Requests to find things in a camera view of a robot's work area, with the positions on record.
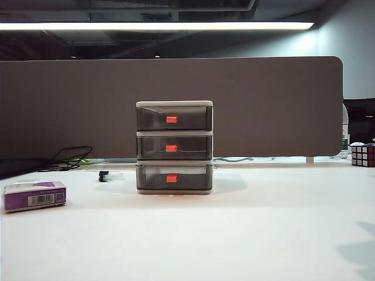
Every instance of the desk divider panel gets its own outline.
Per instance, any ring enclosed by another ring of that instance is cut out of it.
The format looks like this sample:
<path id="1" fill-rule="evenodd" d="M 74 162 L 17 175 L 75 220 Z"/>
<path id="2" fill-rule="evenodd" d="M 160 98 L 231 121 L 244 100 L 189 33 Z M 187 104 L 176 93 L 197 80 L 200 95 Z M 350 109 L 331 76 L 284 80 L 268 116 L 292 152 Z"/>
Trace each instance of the desk divider panel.
<path id="1" fill-rule="evenodd" d="M 335 155 L 336 57 L 0 62 L 0 158 L 135 157 L 137 101 L 212 100 L 215 156 Z"/>

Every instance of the label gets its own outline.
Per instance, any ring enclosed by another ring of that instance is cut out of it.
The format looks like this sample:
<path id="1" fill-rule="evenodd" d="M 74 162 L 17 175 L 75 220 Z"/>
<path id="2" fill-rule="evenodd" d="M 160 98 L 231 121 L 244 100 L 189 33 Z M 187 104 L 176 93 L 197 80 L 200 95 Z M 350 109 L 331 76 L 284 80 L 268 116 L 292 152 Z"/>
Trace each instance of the label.
<path id="1" fill-rule="evenodd" d="M 28 197 L 29 206 L 45 205 L 54 203 L 54 193 Z"/>
<path id="2" fill-rule="evenodd" d="M 348 124 L 342 125 L 342 150 L 348 150 L 349 148 L 349 132 Z"/>

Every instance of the gray translucent drawer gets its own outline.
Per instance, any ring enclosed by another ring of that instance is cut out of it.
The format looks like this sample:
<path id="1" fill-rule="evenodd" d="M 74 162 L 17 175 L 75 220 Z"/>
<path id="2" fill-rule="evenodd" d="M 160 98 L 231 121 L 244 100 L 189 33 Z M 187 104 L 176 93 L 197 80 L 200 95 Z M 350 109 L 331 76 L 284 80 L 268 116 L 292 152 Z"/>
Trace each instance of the gray translucent drawer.
<path id="1" fill-rule="evenodd" d="M 211 131 L 212 102 L 138 102 L 137 130 Z"/>
<path id="2" fill-rule="evenodd" d="M 137 164 L 137 190 L 141 193 L 210 191 L 212 164 L 200 166 L 148 166 Z"/>
<path id="3" fill-rule="evenodd" d="M 212 158 L 212 133 L 188 135 L 149 135 L 137 132 L 138 160 L 210 160 Z"/>

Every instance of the barcode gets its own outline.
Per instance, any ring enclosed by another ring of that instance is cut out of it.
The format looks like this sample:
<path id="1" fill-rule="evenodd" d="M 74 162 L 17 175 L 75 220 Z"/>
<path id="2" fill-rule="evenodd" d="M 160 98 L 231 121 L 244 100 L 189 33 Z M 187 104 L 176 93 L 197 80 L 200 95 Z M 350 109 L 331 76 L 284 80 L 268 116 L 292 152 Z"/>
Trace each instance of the barcode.
<path id="1" fill-rule="evenodd" d="M 54 194 L 45 194 L 28 197 L 29 206 L 45 205 L 54 203 Z"/>

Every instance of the plastic drawer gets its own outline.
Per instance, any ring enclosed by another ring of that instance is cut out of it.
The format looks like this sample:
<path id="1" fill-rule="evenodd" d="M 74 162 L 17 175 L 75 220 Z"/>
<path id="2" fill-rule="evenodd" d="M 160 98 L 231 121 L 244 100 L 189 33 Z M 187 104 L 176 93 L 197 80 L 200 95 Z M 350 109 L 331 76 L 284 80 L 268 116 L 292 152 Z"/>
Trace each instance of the plastic drawer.
<path id="1" fill-rule="evenodd" d="M 138 160 L 210 160 L 212 158 L 212 133 L 137 132 Z"/>
<path id="2" fill-rule="evenodd" d="M 138 163 L 138 192 L 146 194 L 207 194 L 211 191 L 213 170 L 211 163 L 202 163 L 199 166 L 177 165 L 181 164 L 151 166 Z"/>
<path id="3" fill-rule="evenodd" d="M 136 106 L 138 131 L 212 131 L 211 101 L 141 101 Z"/>

